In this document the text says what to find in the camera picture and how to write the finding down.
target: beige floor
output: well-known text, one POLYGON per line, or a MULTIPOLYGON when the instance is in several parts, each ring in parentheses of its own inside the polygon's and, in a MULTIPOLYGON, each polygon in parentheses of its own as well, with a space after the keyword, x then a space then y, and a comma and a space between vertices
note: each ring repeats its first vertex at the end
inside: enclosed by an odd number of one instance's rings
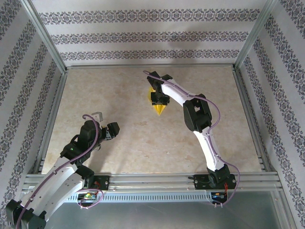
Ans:
MULTIPOLYGON (((169 74, 186 90, 214 101, 221 121, 214 129, 223 159, 240 171, 261 171, 230 67, 70 70, 42 173, 79 133, 83 114, 101 111, 102 125, 118 122, 119 135, 103 142, 84 165, 95 173, 206 172, 204 154, 174 100, 158 116, 148 101, 143 70, 169 74)), ((213 121, 216 112, 212 110, 213 121)))

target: patterned wallpaper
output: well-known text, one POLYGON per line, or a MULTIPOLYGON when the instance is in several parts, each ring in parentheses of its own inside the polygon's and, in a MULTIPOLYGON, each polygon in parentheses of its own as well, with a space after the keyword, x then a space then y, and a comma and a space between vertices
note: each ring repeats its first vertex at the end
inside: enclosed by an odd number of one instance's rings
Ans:
POLYGON ((67 66, 234 63, 266 0, 33 0, 67 66))
POLYGON ((240 69, 298 228, 305 228, 304 26, 304 3, 279 1, 240 69))
POLYGON ((18 0, 0 0, 0 228, 40 150, 61 78, 18 0))

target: purple cable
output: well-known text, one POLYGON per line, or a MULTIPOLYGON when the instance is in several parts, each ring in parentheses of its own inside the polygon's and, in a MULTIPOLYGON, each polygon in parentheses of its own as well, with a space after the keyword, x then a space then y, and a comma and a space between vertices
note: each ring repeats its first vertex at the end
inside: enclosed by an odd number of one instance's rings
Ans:
POLYGON ((236 186, 235 186, 235 188, 234 188, 234 190, 233 190, 232 195, 227 199, 226 202, 223 203, 223 205, 225 205, 226 203, 228 203, 228 202, 232 199, 232 197, 234 196, 234 194, 235 194, 235 192, 236 192, 236 190, 237 190, 237 187, 238 187, 239 181, 240 181, 240 171, 239 171, 239 169, 238 169, 236 166, 234 166, 234 165, 232 165, 232 164, 230 164, 230 163, 224 161, 220 156, 218 156, 217 153, 216 153, 216 150, 214 149, 214 146, 213 146, 213 144, 212 144, 211 136, 210 136, 210 131, 211 131, 215 126, 217 126, 217 124, 218 124, 219 121, 220 121, 220 110, 219 110, 219 108, 218 108, 217 105, 216 105, 215 103, 213 103, 211 100, 208 100, 208 99, 205 99, 205 98, 196 96, 196 95, 191 95, 191 94, 189 94, 188 92, 186 92, 184 89, 182 89, 181 87, 179 87, 178 85, 176 85, 176 84, 174 84, 174 83, 172 83, 172 82, 169 82, 169 81, 167 81, 167 80, 163 80, 163 79, 161 79, 161 78, 158 78, 158 77, 156 77, 156 76, 151 75, 149 71, 143 71, 143 73, 145 73, 146 75, 150 76, 150 77, 153 78, 153 79, 163 81, 163 82, 165 82, 165 83, 167 83, 167 84, 173 86, 173 87, 176 88, 178 91, 180 91, 181 93, 183 93, 184 95, 186 95, 186 96, 188 96, 188 97, 192 97, 192 98, 196 98, 196 99, 200 99, 200 100, 206 101, 206 102, 212 104, 212 105, 216 108, 216 110, 217 110, 217 112, 218 112, 218 118, 217 118, 216 122, 215 122, 215 123, 211 126, 211 128, 209 128, 209 130, 208 130, 208 140, 209 140, 209 142, 210 142, 210 145, 211 145, 211 148, 212 148, 212 152, 213 152, 214 156, 217 157, 220 161, 222 161, 223 163, 225 163, 225 164, 227 164, 227 165, 232 166, 233 168, 235 168, 235 169, 237 170, 237 173, 238 173, 238 180, 237 180, 236 186))
POLYGON ((76 161, 77 159, 81 158, 82 156, 84 156, 85 154, 87 154, 93 147, 94 145, 96 144, 97 142, 97 138, 99 136, 99 129, 98 129, 98 126, 97 126, 97 123, 96 121, 94 120, 94 118, 88 114, 84 114, 82 116, 83 119, 85 119, 85 117, 89 117, 90 119, 92 119, 92 121, 94 122, 94 125, 95 125, 95 131, 96 131, 96 135, 95 135, 95 139, 94 139, 94 142, 93 144, 85 151, 83 152, 82 154, 76 156, 75 158, 71 159, 70 161, 67 161, 66 163, 62 164, 61 166, 59 166, 57 169, 54 170, 53 173, 51 173, 50 175, 48 175, 42 182, 41 184, 37 187, 37 189, 33 192, 33 194, 31 195, 31 197, 29 198, 28 202, 26 202, 26 204, 24 205, 19 217, 18 217, 18 220, 17 220, 17 224, 16 224, 16 229, 19 229, 19 225, 20 225, 20 222, 21 222, 21 218, 26 210, 26 208, 29 206, 29 204, 31 203, 31 199, 34 199, 34 197, 36 196, 36 194, 38 193, 38 191, 41 189, 41 187, 55 174, 57 174, 57 172, 59 170, 61 170, 63 167, 65 167, 67 164, 73 162, 73 161, 76 161))
POLYGON ((102 190, 100 190, 100 189, 97 189, 97 188, 84 188, 84 189, 81 189, 81 190, 78 190, 77 192, 83 192, 83 191, 97 191, 97 192, 101 192, 101 194, 102 194, 102 196, 101 196, 101 198, 98 200, 98 201, 96 201, 95 203, 93 203, 93 204, 91 204, 91 205, 89 205, 89 206, 87 206, 87 207, 83 207, 81 204, 82 204, 82 201, 83 201, 83 199, 80 201, 80 203, 77 203, 81 208, 86 208, 86 209, 89 209, 89 208, 92 208, 92 207, 94 207, 95 205, 97 205, 98 203, 100 203, 100 201, 104 198, 104 193, 103 193, 103 191, 102 190))

